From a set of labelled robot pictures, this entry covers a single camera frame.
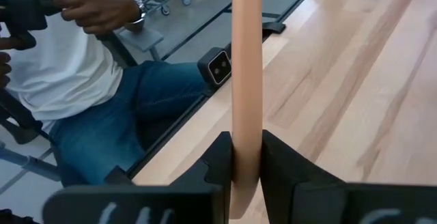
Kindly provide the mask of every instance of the wristwatch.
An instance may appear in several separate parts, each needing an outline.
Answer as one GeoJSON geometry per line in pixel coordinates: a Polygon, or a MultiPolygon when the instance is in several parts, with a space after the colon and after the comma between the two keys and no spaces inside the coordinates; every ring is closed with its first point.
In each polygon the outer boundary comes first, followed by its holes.
{"type": "Polygon", "coordinates": [[[137,23],[141,23],[144,21],[145,18],[145,5],[143,0],[134,0],[135,3],[137,3],[140,13],[140,18],[136,20],[135,22],[130,23],[131,25],[136,25],[137,23]]]}

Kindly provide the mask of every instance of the camera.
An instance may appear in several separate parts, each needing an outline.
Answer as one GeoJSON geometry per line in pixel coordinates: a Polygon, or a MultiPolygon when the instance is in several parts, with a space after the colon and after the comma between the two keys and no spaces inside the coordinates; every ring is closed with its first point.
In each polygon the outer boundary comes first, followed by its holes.
{"type": "Polygon", "coordinates": [[[213,87],[221,87],[231,77],[231,60],[222,48],[211,48],[197,62],[197,67],[205,82],[213,87]]]}

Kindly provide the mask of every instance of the blue object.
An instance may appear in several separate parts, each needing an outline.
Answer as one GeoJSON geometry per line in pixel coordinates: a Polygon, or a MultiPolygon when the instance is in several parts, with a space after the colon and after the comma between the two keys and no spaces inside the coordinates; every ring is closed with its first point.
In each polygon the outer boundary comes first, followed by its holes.
{"type": "Polygon", "coordinates": [[[137,132],[150,136],[161,121],[174,123],[205,88],[196,63],[144,61],[124,69],[112,99],[58,120],[50,131],[53,145],[75,174],[104,184],[114,167],[128,171],[152,149],[156,140],[142,142],[137,132]]]}

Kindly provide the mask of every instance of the wooden dowel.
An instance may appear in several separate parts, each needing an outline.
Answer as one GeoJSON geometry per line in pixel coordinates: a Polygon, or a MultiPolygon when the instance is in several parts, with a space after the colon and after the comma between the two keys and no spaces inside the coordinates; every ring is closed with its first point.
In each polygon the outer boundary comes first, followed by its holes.
{"type": "Polygon", "coordinates": [[[262,0],[232,0],[232,139],[230,218],[246,212],[259,180],[262,146],[262,0]]]}

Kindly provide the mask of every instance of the white t-shirt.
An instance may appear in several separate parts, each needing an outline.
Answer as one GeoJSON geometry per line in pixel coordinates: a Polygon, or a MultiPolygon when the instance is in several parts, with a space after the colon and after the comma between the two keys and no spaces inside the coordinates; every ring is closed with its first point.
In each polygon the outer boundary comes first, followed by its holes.
{"type": "MultiPolygon", "coordinates": [[[[48,132],[56,120],[76,115],[112,98],[122,69],[109,50],[60,14],[46,17],[48,28],[32,31],[37,45],[10,50],[12,72],[7,88],[15,93],[48,132]]],[[[8,37],[1,24],[1,37],[8,37]]]]}

